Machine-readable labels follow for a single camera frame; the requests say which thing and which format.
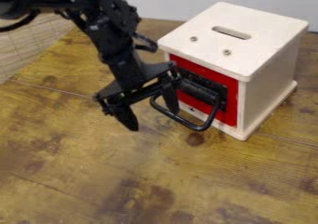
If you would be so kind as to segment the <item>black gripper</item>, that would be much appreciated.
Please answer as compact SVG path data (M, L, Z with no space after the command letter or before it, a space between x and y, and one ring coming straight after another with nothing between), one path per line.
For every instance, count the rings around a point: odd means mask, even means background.
M138 54L138 50L154 53L158 45L150 38L139 38L139 45L130 38L114 41L95 41L99 60L110 67L115 80L96 93L95 99L106 114L131 131L139 129L131 105L160 92L168 110L179 113L179 100L172 79L178 78L174 62L148 64Z

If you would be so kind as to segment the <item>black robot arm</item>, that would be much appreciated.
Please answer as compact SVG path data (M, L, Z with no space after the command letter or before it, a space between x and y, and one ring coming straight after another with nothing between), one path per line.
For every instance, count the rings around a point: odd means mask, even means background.
M136 7L126 0L0 0L0 20L15 21L0 27L0 33L28 25L46 12L75 23L98 49L99 60L110 66L115 80L95 94L103 112L131 131L139 129L131 105L142 99L159 95L178 112L175 63L148 64L138 55L140 50L154 53L158 45L136 32Z

